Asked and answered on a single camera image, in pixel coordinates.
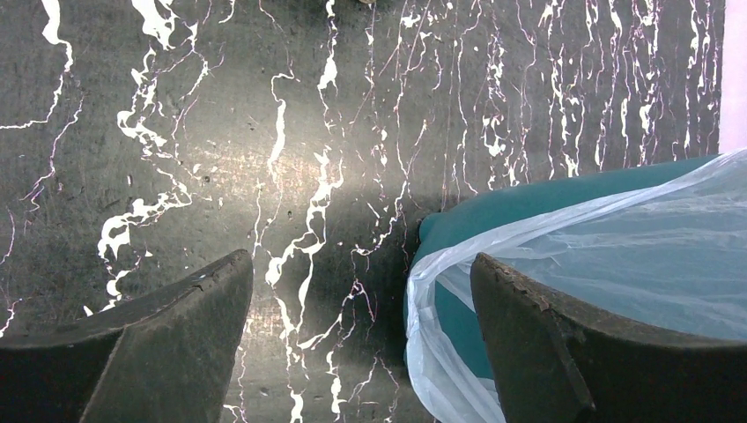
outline plastic bag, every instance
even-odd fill
[[[492,380],[464,364],[434,306],[438,281],[474,313],[478,252],[644,323],[747,339],[747,150],[653,188],[496,227],[415,263],[407,366],[421,401],[445,423],[504,421]]]

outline floor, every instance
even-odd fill
[[[433,421],[403,365],[418,220],[491,189],[718,152],[723,9],[0,5],[0,336],[248,249],[223,421]]]

